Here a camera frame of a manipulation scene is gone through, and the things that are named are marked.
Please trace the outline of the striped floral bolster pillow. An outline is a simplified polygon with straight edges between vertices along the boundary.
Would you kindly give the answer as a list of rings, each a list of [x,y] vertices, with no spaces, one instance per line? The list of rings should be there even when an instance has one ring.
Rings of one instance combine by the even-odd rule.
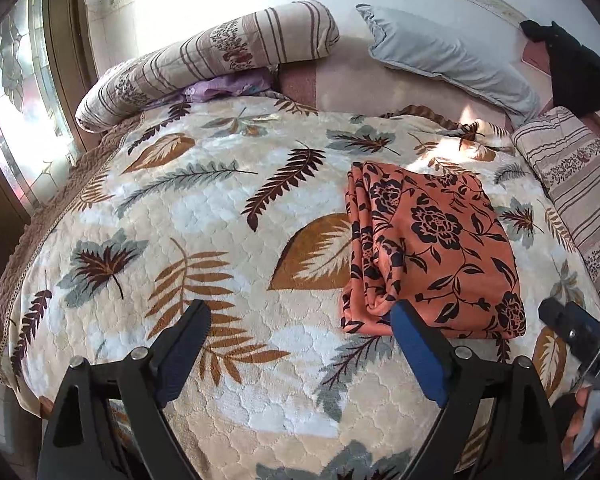
[[[111,67],[78,105],[76,122],[100,133],[196,82],[326,58],[338,40],[332,12],[316,0],[252,12]]]

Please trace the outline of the orange black floral garment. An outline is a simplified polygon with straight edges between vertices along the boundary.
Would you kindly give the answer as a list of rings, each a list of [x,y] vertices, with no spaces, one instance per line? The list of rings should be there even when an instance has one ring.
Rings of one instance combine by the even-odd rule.
[[[391,334],[390,310],[404,300],[449,338],[524,334],[513,248],[474,174],[354,162],[344,199],[351,223],[350,280],[339,300],[345,332]]]

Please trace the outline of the purple cloth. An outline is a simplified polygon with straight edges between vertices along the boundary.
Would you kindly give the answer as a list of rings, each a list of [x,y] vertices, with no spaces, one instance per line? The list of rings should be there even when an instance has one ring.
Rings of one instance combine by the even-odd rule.
[[[274,77],[268,68],[242,70],[190,84],[178,92],[187,103],[202,103],[228,96],[252,96],[270,90]]]

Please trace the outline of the stained glass window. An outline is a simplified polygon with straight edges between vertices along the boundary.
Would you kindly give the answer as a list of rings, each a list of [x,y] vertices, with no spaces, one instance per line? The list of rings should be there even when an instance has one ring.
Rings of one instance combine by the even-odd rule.
[[[18,0],[0,23],[0,169],[28,214],[84,153],[60,105],[44,25],[43,0]]]

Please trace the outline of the grey pillow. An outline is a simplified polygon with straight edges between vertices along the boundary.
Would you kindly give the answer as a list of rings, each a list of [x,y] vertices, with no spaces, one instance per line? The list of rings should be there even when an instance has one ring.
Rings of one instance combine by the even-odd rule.
[[[516,68],[482,42],[405,11],[355,6],[373,36],[370,57],[393,70],[440,79],[505,110],[518,128],[540,110],[540,98]]]

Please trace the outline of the striped floral pillow right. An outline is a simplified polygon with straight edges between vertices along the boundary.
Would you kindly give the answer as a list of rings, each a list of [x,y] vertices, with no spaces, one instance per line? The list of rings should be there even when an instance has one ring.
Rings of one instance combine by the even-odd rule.
[[[600,137],[555,107],[510,138],[541,181],[600,297]]]

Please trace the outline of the pink bed sheet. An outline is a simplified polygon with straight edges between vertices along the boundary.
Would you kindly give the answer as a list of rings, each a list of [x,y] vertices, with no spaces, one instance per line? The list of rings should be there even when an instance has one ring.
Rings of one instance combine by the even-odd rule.
[[[326,58],[282,64],[279,91],[325,112],[380,116],[425,105],[454,122],[482,119],[507,131],[512,128],[499,107],[445,81],[392,70],[370,57],[369,45],[362,38],[342,37]]]

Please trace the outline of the black cloth on headboard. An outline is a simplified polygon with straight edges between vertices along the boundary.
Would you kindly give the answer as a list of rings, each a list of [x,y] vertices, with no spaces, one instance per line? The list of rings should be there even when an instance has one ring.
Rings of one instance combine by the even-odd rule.
[[[520,23],[524,36],[542,42],[548,54],[555,106],[577,117],[600,110],[600,56],[556,22],[543,26],[532,20]]]

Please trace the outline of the leaf pattern plush blanket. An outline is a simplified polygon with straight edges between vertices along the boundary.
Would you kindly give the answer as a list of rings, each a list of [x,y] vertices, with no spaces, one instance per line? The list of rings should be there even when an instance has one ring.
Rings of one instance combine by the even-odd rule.
[[[38,212],[0,281],[0,382],[54,405],[74,356],[114,362],[202,300],[211,327],[166,420],[206,479],[396,479],[437,407],[392,334],[345,332],[344,193],[354,162],[471,172],[513,248],[520,337],[451,338],[480,358],[528,356],[545,394],[577,362],[538,315],[600,297],[553,203],[510,138],[411,107],[396,116],[231,98],[146,110],[108,133]]]

